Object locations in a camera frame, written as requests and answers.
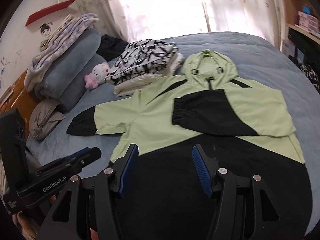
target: hello kitty plush toy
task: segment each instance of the hello kitty plush toy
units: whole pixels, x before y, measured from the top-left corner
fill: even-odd
[[[107,62],[96,65],[89,75],[84,76],[85,88],[95,89],[103,84],[109,75],[110,66]]]

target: curtain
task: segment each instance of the curtain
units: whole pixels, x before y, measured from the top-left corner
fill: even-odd
[[[115,24],[108,0],[76,0],[82,14],[95,13],[99,21],[94,24],[101,34],[108,34],[113,37],[123,38],[120,29]]]
[[[232,31],[260,36],[279,48],[285,33],[282,0],[79,0],[78,3],[85,12],[94,10],[102,18],[99,24],[128,42]]]

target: wooden headboard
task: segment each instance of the wooden headboard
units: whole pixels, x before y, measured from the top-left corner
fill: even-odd
[[[9,87],[4,95],[0,98],[0,114],[9,111],[10,109],[17,108],[25,122],[25,133],[29,135],[29,120],[32,111],[40,100],[36,97],[34,92],[28,93],[24,87],[24,78],[27,71]]]

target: blue bedspread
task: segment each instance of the blue bedspread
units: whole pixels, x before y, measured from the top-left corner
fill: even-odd
[[[260,37],[243,33],[218,32],[186,35],[165,41],[175,42],[179,53],[186,58],[204,49],[220,52],[233,60],[240,77],[253,79],[282,91],[297,129],[296,135],[310,177],[313,210],[307,233],[311,231],[320,218],[320,95],[311,82],[295,64]],[[120,135],[78,137],[68,135],[66,130],[72,118],[83,110],[122,98],[125,97],[115,97],[113,86],[107,83],[95,90],[87,90],[78,104],[46,139],[38,142],[29,137],[28,148],[43,165],[85,147],[99,147],[102,151],[101,158],[85,167],[80,173],[82,178],[96,175],[108,165]]]

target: metal screw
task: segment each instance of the metal screw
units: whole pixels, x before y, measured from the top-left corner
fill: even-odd
[[[221,173],[221,174],[226,174],[226,173],[228,172],[228,170],[225,169],[225,168],[220,168],[220,169],[218,169],[218,171],[219,171],[219,173]]]
[[[70,180],[72,181],[72,182],[75,182],[75,181],[77,181],[79,179],[79,177],[77,176],[77,175],[73,175],[73,176],[71,176],[71,178],[70,178]]]
[[[255,181],[260,181],[261,180],[261,176],[256,174],[256,175],[253,176],[253,179]]]
[[[111,173],[113,173],[113,169],[112,169],[112,168],[106,168],[106,169],[104,170],[104,173],[105,173],[105,174],[111,174]]]

